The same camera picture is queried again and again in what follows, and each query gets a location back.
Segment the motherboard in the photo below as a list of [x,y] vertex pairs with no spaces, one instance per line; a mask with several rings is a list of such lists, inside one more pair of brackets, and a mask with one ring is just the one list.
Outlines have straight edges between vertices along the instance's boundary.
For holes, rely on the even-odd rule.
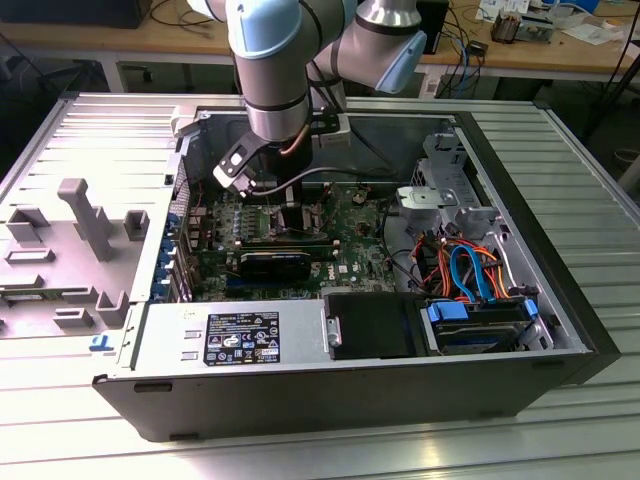
[[384,200],[363,185],[328,184],[286,228],[278,204],[228,192],[191,209],[195,301],[313,299],[336,292],[393,292],[381,245]]

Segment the robotic arm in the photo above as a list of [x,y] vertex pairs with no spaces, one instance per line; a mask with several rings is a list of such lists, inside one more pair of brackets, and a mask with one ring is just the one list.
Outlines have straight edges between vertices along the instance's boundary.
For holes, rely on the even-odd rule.
[[[189,3],[228,24],[251,131],[220,160],[214,176],[242,196],[256,185],[247,168],[256,155],[279,184],[311,163],[310,79],[320,80],[320,73],[324,85],[338,92],[341,79],[348,79],[397,93],[406,86],[426,43],[416,0],[366,0],[359,6],[357,0]],[[320,72],[307,68],[314,59]],[[295,208],[301,190],[300,184],[283,192],[283,205],[292,206],[292,217],[286,219],[292,226],[298,223]]]

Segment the blue clip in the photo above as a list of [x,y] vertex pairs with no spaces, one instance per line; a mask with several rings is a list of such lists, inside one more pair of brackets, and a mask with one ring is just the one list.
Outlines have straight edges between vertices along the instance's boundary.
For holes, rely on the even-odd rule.
[[168,285],[162,285],[160,283],[154,283],[153,285],[151,285],[151,295],[166,297],[168,293],[169,293]]
[[109,341],[109,335],[96,335],[91,339],[91,345],[89,345],[90,352],[111,352],[113,346]]
[[173,250],[173,242],[168,238],[163,238],[162,243],[160,244],[160,249],[165,253],[170,252]]
[[171,257],[164,252],[160,252],[158,254],[158,264],[164,267],[167,263],[171,261]]
[[155,279],[164,280],[165,278],[167,278],[167,270],[161,267],[157,267],[153,276]]
[[427,308],[431,323],[440,320],[468,320],[467,307],[462,302],[434,302]]
[[180,217],[178,217],[175,213],[169,213],[167,215],[167,223],[169,224],[169,228],[174,228],[180,223]]
[[538,306],[530,298],[527,298],[524,301],[524,308],[527,309],[527,313],[531,317],[531,320],[535,320],[538,317]]

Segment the power supply label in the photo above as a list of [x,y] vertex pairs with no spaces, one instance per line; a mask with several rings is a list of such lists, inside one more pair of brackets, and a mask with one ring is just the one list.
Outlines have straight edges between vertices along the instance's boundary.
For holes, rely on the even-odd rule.
[[209,315],[204,363],[221,366],[279,362],[278,312]]

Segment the side panel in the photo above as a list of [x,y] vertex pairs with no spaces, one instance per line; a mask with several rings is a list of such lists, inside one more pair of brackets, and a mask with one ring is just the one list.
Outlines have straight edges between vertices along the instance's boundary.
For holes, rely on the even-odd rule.
[[561,385],[584,357],[139,382],[98,377],[93,386],[142,437],[158,442],[514,416]]
[[584,383],[620,358],[620,351],[473,116],[469,113],[459,113],[458,118],[471,150],[477,155],[485,175],[498,194],[499,201],[504,204],[563,310],[584,344],[597,353],[585,368],[567,380],[570,384]]

